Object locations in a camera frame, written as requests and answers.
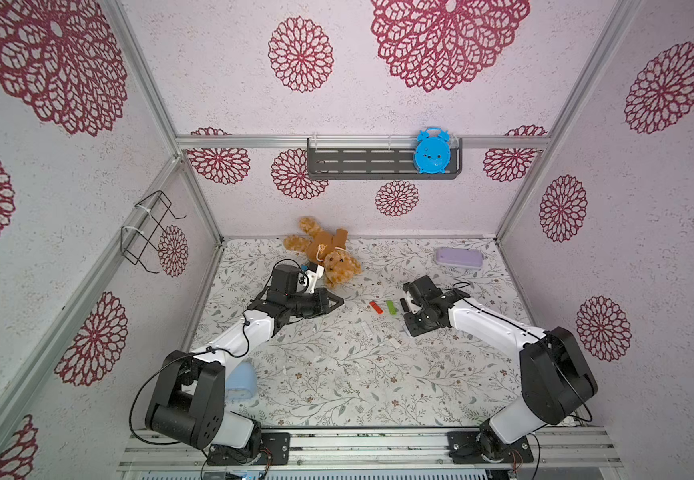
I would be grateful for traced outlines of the brown teddy bear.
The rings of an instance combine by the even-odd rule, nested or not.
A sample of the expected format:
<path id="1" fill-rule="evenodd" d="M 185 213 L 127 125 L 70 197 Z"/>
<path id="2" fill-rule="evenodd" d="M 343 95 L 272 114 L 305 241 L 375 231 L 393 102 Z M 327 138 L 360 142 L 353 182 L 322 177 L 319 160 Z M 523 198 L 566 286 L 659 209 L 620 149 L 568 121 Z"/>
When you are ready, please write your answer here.
<path id="1" fill-rule="evenodd" d="M 347 230 L 327 231 L 313 217 L 302 217 L 299 228 L 303 234 L 287 236 L 283 240 L 284 248 L 303 253 L 310 262 L 322 267 L 329 289 L 347 283 L 362 272 L 361 264 L 346 248 Z"/>

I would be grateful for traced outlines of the red usb drive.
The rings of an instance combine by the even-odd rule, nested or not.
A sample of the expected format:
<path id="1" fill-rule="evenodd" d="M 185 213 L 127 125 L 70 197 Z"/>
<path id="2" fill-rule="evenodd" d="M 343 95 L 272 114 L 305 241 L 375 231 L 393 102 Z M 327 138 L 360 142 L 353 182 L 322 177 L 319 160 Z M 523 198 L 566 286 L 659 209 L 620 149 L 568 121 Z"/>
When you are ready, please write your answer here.
<path id="1" fill-rule="evenodd" d="M 371 301 L 370 306 L 378 315 L 382 315 L 384 313 L 383 309 L 379 306 L 379 304 L 376 301 Z"/>

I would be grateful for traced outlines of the grey wall shelf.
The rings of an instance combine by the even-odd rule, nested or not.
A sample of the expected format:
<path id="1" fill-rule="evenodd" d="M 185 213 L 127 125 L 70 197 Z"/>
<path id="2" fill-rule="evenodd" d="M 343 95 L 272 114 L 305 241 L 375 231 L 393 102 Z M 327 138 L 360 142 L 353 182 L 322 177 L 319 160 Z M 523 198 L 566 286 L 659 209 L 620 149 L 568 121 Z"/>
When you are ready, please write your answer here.
<path id="1" fill-rule="evenodd" d="M 442 173 L 421 173 L 415 148 L 321 146 L 307 139 L 306 166 L 312 180 L 453 180 L 462 172 L 462 147 L 455 142 Z"/>

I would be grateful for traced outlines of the blue alarm clock toy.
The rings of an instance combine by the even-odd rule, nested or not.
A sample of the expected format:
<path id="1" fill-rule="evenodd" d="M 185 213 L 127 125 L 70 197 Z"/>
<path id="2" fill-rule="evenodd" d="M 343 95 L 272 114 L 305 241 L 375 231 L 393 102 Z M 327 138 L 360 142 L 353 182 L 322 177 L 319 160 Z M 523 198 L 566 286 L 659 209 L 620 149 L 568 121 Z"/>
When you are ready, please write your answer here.
<path id="1" fill-rule="evenodd" d="M 413 162 L 420 174 L 442 174 L 451 160 L 450 135 L 438 127 L 419 132 Z"/>

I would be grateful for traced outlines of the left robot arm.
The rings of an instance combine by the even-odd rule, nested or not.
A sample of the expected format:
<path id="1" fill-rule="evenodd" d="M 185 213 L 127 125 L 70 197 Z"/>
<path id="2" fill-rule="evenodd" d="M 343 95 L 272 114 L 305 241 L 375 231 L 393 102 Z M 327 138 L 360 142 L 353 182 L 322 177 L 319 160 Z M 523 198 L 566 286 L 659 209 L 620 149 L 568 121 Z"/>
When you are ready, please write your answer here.
<path id="1" fill-rule="evenodd" d="M 154 385 L 145 427 L 164 441 L 134 437 L 148 445 L 184 444 L 199 450 L 209 465 L 275 462 L 264 445 L 261 424 L 225 409 L 227 379 L 253 350 L 301 320 L 330 314 L 344 299 L 317 285 L 312 270 L 292 259 L 273 265 L 261 291 L 237 322 L 196 350 L 172 351 L 145 383 Z"/>

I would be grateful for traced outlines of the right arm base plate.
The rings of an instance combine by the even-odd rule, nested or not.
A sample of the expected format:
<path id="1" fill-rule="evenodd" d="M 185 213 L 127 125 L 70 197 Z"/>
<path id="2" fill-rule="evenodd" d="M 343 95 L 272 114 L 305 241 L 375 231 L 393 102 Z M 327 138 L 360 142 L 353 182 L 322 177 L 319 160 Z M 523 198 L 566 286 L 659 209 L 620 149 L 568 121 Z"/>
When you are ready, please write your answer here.
<path id="1" fill-rule="evenodd" d="M 455 464 L 532 463 L 533 453 L 526 437 L 507 444 L 495 434 L 479 430 L 449 431 L 449 456 Z"/>

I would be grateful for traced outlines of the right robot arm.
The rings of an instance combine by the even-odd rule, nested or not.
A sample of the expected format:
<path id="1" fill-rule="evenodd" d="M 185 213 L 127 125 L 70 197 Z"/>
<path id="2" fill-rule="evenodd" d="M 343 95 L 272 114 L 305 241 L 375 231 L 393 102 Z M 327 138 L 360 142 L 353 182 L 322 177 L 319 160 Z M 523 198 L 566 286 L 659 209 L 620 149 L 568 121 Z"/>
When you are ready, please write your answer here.
<path id="1" fill-rule="evenodd" d="M 451 451 L 456 463 L 521 460 L 529 435 L 559 425 L 578 409 L 587 410 L 587 402 L 598 393 L 597 381 L 569 330 L 510 319 L 463 289 L 441 288 L 428 276 L 405 283 L 403 291 L 403 320 L 410 336 L 440 329 L 467 334 L 518 374 L 515 398 Z"/>

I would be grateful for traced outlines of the green usb drive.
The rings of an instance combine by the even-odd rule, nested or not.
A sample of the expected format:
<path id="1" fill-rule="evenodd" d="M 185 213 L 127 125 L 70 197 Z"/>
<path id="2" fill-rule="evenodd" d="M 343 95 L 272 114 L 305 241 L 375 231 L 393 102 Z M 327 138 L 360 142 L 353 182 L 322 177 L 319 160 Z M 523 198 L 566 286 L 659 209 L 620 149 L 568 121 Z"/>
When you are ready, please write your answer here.
<path id="1" fill-rule="evenodd" d="M 391 300 L 387 300 L 387 301 L 386 301 L 386 305 L 387 305 L 388 312 L 389 312 L 392 316 L 395 316 L 395 315 L 397 314 L 397 309 L 396 309 L 396 307 L 394 306 L 394 303 L 393 303 Z"/>

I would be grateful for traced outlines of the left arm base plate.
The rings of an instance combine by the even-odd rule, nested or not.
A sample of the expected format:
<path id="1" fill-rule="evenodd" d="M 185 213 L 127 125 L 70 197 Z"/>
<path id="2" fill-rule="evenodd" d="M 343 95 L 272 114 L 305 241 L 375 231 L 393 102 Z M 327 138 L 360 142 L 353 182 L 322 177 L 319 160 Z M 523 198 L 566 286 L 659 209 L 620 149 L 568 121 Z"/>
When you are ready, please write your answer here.
<path id="1" fill-rule="evenodd" d="M 212 445 L 208 466 L 281 466 L 287 465 L 290 453 L 289 433 L 257 433 L 242 448 Z"/>

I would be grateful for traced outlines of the light blue cup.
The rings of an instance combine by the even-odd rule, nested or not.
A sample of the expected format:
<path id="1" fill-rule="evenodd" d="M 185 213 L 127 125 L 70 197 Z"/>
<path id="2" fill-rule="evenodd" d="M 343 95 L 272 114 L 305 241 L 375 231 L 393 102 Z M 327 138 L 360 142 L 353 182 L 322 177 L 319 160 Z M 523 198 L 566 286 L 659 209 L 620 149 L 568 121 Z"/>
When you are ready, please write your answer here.
<path id="1" fill-rule="evenodd" d="M 250 400 L 257 395 L 257 372 L 250 362 L 241 362 L 225 382 L 225 399 L 228 402 Z"/>

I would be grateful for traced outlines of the aluminium front rail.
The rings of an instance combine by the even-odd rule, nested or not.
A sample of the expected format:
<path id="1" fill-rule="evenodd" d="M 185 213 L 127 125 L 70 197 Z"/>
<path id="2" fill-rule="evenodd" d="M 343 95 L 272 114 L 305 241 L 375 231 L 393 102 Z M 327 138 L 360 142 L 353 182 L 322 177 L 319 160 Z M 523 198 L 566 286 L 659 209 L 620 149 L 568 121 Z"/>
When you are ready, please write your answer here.
<path id="1" fill-rule="evenodd" d="M 473 429 L 418 428 L 274 428 L 263 431 L 273 453 L 273 471 L 509 469 L 520 473 L 535 466 L 604 468 L 622 466 L 603 427 L 544 427 L 520 440 L 499 463 L 476 451 Z"/>

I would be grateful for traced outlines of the purple rectangular case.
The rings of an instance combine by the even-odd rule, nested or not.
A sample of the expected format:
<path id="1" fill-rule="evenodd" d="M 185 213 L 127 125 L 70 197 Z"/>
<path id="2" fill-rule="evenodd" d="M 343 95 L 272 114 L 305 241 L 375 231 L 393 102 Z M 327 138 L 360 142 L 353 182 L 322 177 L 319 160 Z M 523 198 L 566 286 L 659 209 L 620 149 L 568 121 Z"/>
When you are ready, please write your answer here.
<path id="1" fill-rule="evenodd" d="M 479 270 L 484 255 L 477 249 L 441 247 L 435 251 L 435 261 L 447 267 Z"/>

